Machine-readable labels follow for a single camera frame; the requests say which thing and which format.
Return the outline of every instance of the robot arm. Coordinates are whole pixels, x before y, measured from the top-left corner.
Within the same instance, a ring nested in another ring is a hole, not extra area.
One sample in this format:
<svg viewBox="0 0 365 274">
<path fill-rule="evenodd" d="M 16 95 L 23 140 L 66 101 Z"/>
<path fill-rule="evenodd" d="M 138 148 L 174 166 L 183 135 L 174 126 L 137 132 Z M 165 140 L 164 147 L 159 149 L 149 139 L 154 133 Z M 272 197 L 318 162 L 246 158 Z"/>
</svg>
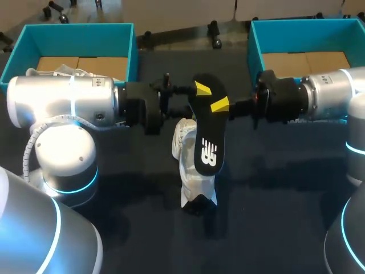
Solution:
<svg viewBox="0 0 365 274">
<path fill-rule="evenodd" d="M 191 86 L 183 87 L 173 86 L 169 74 L 154 84 L 127 82 L 125 87 L 114 86 L 110 78 L 19 76 L 9 83 L 7 106 L 12 123 L 31 128 L 31 133 L 54 122 L 76 121 L 93 130 L 141 124 L 146 134 L 158 134 L 166 119 L 191 118 L 194 113 L 200 144 L 195 166 L 200 174 L 212 176 L 224 162 L 228 119 L 251 115 L 256 128 L 263 118 L 284 123 L 299 117 L 342 118 L 351 98 L 365 87 L 364 73 L 365 68 L 339 70 L 309 75 L 296 84 L 294 78 L 278 79 L 272 71 L 264 71 L 258 75 L 254 96 L 236 102 L 209 74 L 196 75 Z M 169 108 L 173 95 L 186 95 L 189 105 Z"/>
</svg>

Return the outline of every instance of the black table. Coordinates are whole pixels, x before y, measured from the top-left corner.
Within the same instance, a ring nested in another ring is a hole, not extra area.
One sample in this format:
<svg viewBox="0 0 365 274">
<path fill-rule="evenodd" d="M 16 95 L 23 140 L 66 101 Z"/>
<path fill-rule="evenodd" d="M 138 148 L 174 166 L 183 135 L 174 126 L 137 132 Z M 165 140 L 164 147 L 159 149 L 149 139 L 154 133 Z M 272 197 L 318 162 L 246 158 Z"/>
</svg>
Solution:
<svg viewBox="0 0 365 274">
<path fill-rule="evenodd" d="M 140 53 L 140 81 L 164 72 L 174 84 L 211 72 L 233 98 L 251 90 L 245 51 Z M 20 174 L 29 131 L 10 123 L 3 95 L 0 101 L 0 165 Z M 250 118 L 230 122 L 218 208 L 197 217 L 180 208 L 176 122 L 159 136 L 144 136 L 141 127 L 92 133 L 99 191 L 78 211 L 102 236 L 102 273 L 326 273 L 326 231 L 352 191 L 344 126 L 260 122 L 253 131 Z"/>
</svg>

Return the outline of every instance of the floor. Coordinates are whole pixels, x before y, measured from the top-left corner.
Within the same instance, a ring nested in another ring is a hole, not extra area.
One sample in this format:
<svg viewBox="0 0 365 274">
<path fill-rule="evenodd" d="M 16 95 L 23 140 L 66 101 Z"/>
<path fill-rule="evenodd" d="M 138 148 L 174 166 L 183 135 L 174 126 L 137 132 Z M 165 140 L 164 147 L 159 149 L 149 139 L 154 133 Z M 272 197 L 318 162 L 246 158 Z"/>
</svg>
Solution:
<svg viewBox="0 0 365 274">
<path fill-rule="evenodd" d="M 103 9 L 97 9 L 94 0 L 78 0 L 76 8 L 69 8 L 70 0 L 55 0 L 56 3 L 64 7 L 64 13 L 72 23 L 122 23 L 122 4 L 121 0 L 102 0 Z M 22 22 L 5 31 L 6 35 L 16 40 L 25 24 L 44 24 L 59 23 L 58 13 L 52 10 L 52 18 L 45 21 L 42 8 L 39 7 L 38 13 L 29 14 Z M 232 21 L 219 25 L 223 48 L 245 47 L 247 43 L 247 33 L 242 23 Z M 155 50 L 210 50 L 212 49 L 211 40 L 206 35 L 207 27 L 201 26 L 194 29 L 192 39 L 180 42 L 168 42 L 164 45 L 155 47 Z"/>
</svg>

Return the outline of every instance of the cardboard box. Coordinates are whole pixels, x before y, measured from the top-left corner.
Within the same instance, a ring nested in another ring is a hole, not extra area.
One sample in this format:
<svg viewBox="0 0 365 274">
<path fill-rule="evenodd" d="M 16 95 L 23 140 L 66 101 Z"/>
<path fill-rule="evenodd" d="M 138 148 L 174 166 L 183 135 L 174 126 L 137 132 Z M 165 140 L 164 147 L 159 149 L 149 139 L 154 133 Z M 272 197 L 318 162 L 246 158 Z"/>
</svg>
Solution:
<svg viewBox="0 0 365 274">
<path fill-rule="evenodd" d="M 41 57 L 36 67 L 38 71 L 54 71 L 62 64 L 86 72 L 107 76 L 124 81 L 127 76 L 128 58 L 126 57 Z"/>
<path fill-rule="evenodd" d="M 308 73 L 363 67 L 365 28 L 357 18 L 252 21 L 247 62 L 253 86 L 268 69 L 300 83 Z"/>
<path fill-rule="evenodd" d="M 266 69 L 273 70 L 277 77 L 303 77 L 310 73 L 305 53 L 268 53 L 262 57 Z"/>
<path fill-rule="evenodd" d="M 306 53 L 306 56 L 313 74 L 350 68 L 344 52 Z"/>
<path fill-rule="evenodd" d="M 124 81 L 128 67 L 125 57 L 80 58 L 77 68 L 94 74 Z"/>
<path fill-rule="evenodd" d="M 273 70 L 279 78 L 300 78 L 350 68 L 343 52 L 264 53 L 262 57 L 265 69 Z"/>
<path fill-rule="evenodd" d="M 25 75 L 29 68 L 54 71 L 65 64 L 76 69 L 80 58 L 96 62 L 90 66 L 81 62 L 80 68 L 114 77 L 118 79 L 116 86 L 137 81 L 138 48 L 133 24 L 26 25 L 0 77 L 0 87 L 6 92 L 9 81 Z"/>
<path fill-rule="evenodd" d="M 39 58 L 36 70 L 38 71 L 54 71 L 58 69 L 62 64 L 70 68 L 78 67 L 78 57 L 41 57 Z"/>
</svg>

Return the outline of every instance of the shoe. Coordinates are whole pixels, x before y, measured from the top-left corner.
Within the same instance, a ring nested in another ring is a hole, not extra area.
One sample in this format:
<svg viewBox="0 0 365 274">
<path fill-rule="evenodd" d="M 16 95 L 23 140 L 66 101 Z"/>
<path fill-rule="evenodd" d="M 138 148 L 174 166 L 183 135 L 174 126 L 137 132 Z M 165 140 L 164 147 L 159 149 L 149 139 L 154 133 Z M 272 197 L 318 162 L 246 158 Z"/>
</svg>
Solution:
<svg viewBox="0 0 365 274">
<path fill-rule="evenodd" d="M 187 202 L 194 201 L 198 196 L 204 195 L 217 205 L 214 189 L 215 176 L 202 176 L 194 165 L 194 151 L 196 140 L 196 122 L 182 119 L 175 128 L 172 141 L 172 155 L 179 160 L 179 170 L 182 181 L 181 207 Z"/>
<path fill-rule="evenodd" d="M 175 133 L 172 139 L 172 156 L 176 160 L 180 160 L 180 152 L 182 149 L 182 139 L 190 131 L 196 130 L 196 122 L 191 119 L 182 118 L 175 127 Z"/>
</svg>

